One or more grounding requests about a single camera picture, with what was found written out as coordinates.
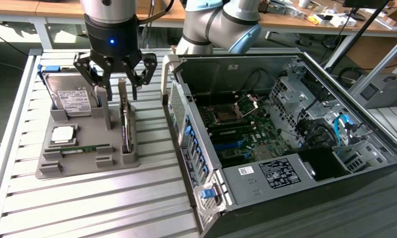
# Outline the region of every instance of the power supply label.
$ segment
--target power supply label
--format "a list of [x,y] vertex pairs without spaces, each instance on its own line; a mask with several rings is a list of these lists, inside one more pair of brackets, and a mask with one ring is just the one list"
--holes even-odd
[[286,158],[265,162],[258,164],[258,166],[264,172],[270,188],[277,189],[301,182]]
[[86,90],[57,91],[57,93],[68,113],[89,112],[92,110]]

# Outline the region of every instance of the hard drive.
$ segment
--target hard drive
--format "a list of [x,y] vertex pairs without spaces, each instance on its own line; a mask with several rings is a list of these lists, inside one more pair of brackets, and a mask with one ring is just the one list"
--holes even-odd
[[69,117],[89,116],[100,107],[94,87],[78,73],[50,73],[45,76],[54,109],[65,110]]

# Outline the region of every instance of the floor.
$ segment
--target floor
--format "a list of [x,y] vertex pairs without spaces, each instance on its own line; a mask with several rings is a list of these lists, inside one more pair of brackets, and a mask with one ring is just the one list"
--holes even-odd
[[[49,29],[56,49],[89,48],[86,37],[76,35],[74,25],[50,24]],[[176,38],[178,39],[181,35],[181,29],[152,28],[149,41],[145,40],[144,45],[148,44],[149,48],[166,48],[169,47],[169,44],[176,43]],[[0,36],[4,37],[4,39],[25,53],[29,52],[29,49],[41,48],[38,36],[34,32],[33,25],[29,23],[9,22],[6,25],[0,25]],[[277,43],[266,41],[264,36],[265,32],[261,33],[261,37],[254,47],[284,47]],[[321,38],[321,35],[314,35],[312,47],[298,46],[294,43],[297,40],[297,36],[294,34],[273,34],[270,39],[282,42],[292,47],[298,47],[302,51],[306,51],[317,61],[320,61],[320,58],[326,51],[320,43]],[[26,56],[12,49],[12,47],[0,40],[0,62],[24,68],[25,61]],[[348,66],[356,65],[349,59],[344,59],[333,74]],[[0,64],[0,142],[6,126],[8,116],[12,110],[21,74],[21,70]]]

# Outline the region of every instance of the slotted aluminum surface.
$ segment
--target slotted aluminum surface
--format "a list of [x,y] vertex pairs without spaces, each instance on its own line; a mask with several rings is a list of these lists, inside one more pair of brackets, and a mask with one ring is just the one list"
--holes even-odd
[[[161,61],[170,52],[153,52],[160,67],[133,102],[141,162],[137,168],[36,179],[50,99],[40,78],[32,77],[26,110],[14,136],[18,148],[10,153],[8,163],[13,165],[8,166],[9,177],[4,175],[2,179],[8,182],[2,182],[0,190],[1,237],[198,237],[160,102]],[[73,58],[73,50],[49,50],[40,63],[66,66]],[[112,103],[118,103],[120,77],[122,74],[112,75]],[[130,85],[126,90],[132,98]]]

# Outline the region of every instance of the motherboard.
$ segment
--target motherboard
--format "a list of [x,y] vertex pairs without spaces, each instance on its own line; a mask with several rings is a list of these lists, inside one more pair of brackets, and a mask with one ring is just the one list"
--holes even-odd
[[282,156],[290,149],[257,95],[236,95],[236,98],[234,103],[198,107],[224,168]]

